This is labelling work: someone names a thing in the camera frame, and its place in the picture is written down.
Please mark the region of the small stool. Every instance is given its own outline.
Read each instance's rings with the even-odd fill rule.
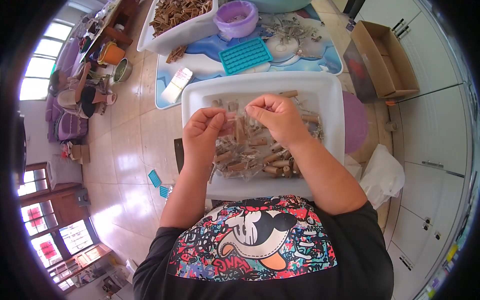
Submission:
[[[345,115],[345,153],[360,149],[368,135],[368,118],[365,106],[353,94],[343,91]]]

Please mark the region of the white plastic tray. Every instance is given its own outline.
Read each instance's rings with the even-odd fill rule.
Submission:
[[[149,50],[167,56],[177,47],[188,45],[219,32],[218,27],[213,22],[213,17],[218,11],[218,0],[212,0],[212,9],[209,12],[183,22],[157,37],[153,37],[152,34],[155,31],[150,26],[150,22],[154,19],[157,3],[158,0],[154,0],[148,11],[140,38],[138,39],[138,52]]]
[[[224,105],[238,99],[239,112],[255,97],[265,93],[297,90],[298,100],[308,110],[320,114],[324,124],[324,146],[341,163],[345,157],[345,120],[340,81],[326,72],[285,71],[234,75],[209,79],[188,85],[182,94],[182,123],[200,108],[210,107],[212,100],[222,99]],[[268,146],[259,149],[268,153]],[[207,186],[207,198],[237,201],[247,198],[293,194],[312,198],[304,179],[273,179],[259,173],[249,182],[242,178],[225,179],[215,174]]]

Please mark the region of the blue silicone tray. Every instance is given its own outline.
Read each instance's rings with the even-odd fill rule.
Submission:
[[[272,54],[259,37],[220,51],[218,55],[227,75],[273,60]]]

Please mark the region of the mickey mouse print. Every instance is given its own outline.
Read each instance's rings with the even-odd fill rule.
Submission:
[[[183,232],[169,274],[205,281],[282,279],[337,264],[307,200],[287,195],[231,202]]]

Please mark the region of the stainless steel bowl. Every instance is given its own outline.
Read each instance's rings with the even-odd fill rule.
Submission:
[[[123,74],[120,74],[124,63],[126,63],[127,66],[125,68],[125,71],[123,71]],[[120,81],[126,81],[130,77],[132,69],[133,65],[128,61],[128,59],[123,58],[122,60],[120,60],[119,64],[115,67],[115,71],[113,72],[113,82],[117,83]]]

